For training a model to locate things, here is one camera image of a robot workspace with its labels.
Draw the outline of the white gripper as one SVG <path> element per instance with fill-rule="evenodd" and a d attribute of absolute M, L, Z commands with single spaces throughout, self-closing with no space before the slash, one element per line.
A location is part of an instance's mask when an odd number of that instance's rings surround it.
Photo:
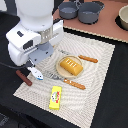
<path fill-rule="evenodd" d="M 63 22 L 53 24 L 52 36 L 25 29 L 18 23 L 7 34 L 8 51 L 11 60 L 21 66 L 30 61 L 33 65 L 53 54 L 53 46 L 63 38 Z"/>

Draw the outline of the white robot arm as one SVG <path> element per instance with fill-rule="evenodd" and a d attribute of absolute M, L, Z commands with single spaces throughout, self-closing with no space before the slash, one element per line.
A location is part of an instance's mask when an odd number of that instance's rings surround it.
<path fill-rule="evenodd" d="M 53 54 L 63 38 L 63 20 L 53 19 L 54 0 L 15 0 L 19 23 L 6 37 L 11 60 L 21 66 L 36 65 Z"/>

